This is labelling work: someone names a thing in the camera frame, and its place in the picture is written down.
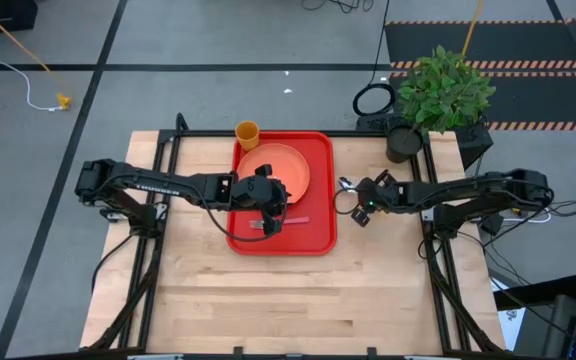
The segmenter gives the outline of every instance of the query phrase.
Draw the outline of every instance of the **wooden tabletop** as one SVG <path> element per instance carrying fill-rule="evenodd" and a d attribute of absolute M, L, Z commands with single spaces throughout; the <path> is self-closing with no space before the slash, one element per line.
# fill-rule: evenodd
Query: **wooden tabletop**
<path fill-rule="evenodd" d="M 133 133 L 126 161 L 151 168 L 156 139 L 157 132 Z M 230 171 L 233 141 L 183 138 L 177 174 Z M 386 159 L 385 139 L 331 141 L 336 177 L 357 182 L 387 168 L 397 180 L 412 180 L 409 163 Z M 462 178 L 454 134 L 431 134 L 431 143 L 439 181 Z M 421 154 L 420 167 L 427 179 Z M 145 193 L 130 192 L 145 200 Z M 351 195 L 340 196 L 338 206 L 353 201 Z M 225 213 L 215 215 L 226 224 Z M 338 216 L 335 248 L 317 257 L 239 255 L 205 211 L 183 199 L 173 198 L 168 216 L 148 352 L 232 353 L 234 346 L 243 346 L 253 354 L 365 354 L 367 347 L 382 355 L 441 353 L 427 265 L 417 256 L 422 239 L 417 214 L 375 214 L 365 228 Z M 461 231 L 478 237 L 474 225 Z M 127 234 L 127 223 L 111 224 L 104 254 Z M 97 340 L 123 306 L 136 243 L 113 255 L 99 272 L 82 346 Z M 504 347 L 480 245 L 466 237 L 452 244 L 464 305 Z M 452 311 L 445 304 L 458 348 Z M 140 317 L 138 309 L 135 318 Z M 131 344 L 136 344 L 139 322 L 133 321 Z"/>

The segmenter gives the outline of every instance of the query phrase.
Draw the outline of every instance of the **concrete floor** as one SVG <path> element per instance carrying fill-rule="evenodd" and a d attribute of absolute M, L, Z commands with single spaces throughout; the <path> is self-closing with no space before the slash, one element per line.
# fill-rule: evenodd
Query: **concrete floor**
<path fill-rule="evenodd" d="M 15 35 L 48 63 L 96 63 L 118 0 L 37 2 L 35 29 Z M 576 0 L 557 3 L 565 17 L 576 17 Z M 129 0 L 108 62 L 368 64 L 384 4 L 375 1 L 368 13 L 344 15 L 331 4 L 308 12 L 299 0 Z M 388 20 L 468 20 L 475 4 L 392 0 Z M 543 0 L 488 0 L 481 18 L 552 15 Z M 32 62 L 2 35 L 0 59 Z M 380 61 L 388 61 L 385 48 Z M 18 75 L 0 72 L 0 328 L 91 77 L 59 75 L 72 85 L 75 105 L 46 113 L 25 105 Z M 41 72 L 29 76 L 33 101 L 53 106 L 53 80 Z M 267 129 L 352 129 L 352 97 L 369 78 L 364 71 L 105 72 L 8 356 L 74 351 L 79 345 L 90 277 L 107 228 L 72 194 L 84 160 L 122 159 L 132 131 L 172 127 L 178 111 L 194 129 L 229 129 L 244 119 Z M 383 101 L 375 94 L 365 107 Z M 576 198 L 576 132 L 494 132 L 493 139 L 483 170 L 534 168 L 549 176 L 558 200 Z M 497 248 L 530 281 L 576 273 L 576 217 L 525 226 Z"/>

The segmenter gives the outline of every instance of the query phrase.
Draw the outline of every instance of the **yellow connector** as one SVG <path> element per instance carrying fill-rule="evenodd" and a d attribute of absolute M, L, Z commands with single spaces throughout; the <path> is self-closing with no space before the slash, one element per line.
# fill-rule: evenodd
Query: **yellow connector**
<path fill-rule="evenodd" d="M 72 103 L 72 97 L 65 96 L 62 93 L 57 93 L 57 102 L 59 103 L 59 106 L 61 106 L 62 110 L 68 110 Z"/>

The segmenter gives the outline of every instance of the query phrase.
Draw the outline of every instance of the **cup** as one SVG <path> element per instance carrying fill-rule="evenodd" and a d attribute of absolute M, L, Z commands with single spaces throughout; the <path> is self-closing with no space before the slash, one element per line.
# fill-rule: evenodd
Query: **cup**
<path fill-rule="evenodd" d="M 250 151 L 259 145 L 259 126 L 252 121 L 242 121 L 235 128 L 235 135 L 239 145 Z"/>

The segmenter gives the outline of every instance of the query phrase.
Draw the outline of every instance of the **orange plate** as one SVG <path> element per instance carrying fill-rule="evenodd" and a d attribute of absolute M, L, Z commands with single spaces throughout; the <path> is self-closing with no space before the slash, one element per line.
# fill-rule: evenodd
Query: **orange plate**
<path fill-rule="evenodd" d="M 306 193 L 310 182 L 310 169 L 303 155 L 294 148 L 283 144 L 261 145 L 246 154 L 239 166 L 239 178 L 252 176 L 255 169 L 264 164 L 272 166 L 271 178 L 281 180 L 290 193 L 288 202 L 294 204 Z"/>

